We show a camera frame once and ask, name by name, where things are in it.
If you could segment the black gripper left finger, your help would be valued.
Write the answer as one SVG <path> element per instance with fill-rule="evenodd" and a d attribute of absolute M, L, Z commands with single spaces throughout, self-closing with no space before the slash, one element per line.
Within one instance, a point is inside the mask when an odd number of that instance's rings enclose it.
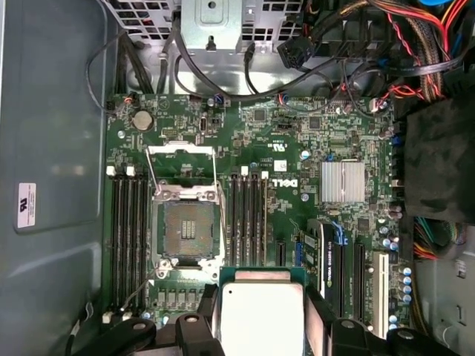
<path fill-rule="evenodd" d="M 122 321 L 75 355 L 222 355 L 223 347 L 212 331 L 219 287 L 205 285 L 196 312 L 180 315 L 158 329 L 151 320 Z"/>

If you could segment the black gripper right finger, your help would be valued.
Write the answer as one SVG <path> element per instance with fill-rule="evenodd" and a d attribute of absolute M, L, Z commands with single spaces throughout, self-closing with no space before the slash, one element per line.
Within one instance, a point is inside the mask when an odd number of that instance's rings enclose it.
<path fill-rule="evenodd" d="M 456 353 L 409 328 L 390 330 L 385 339 L 356 320 L 337 318 L 314 286 L 305 288 L 305 336 L 314 355 L 427 355 Z"/>

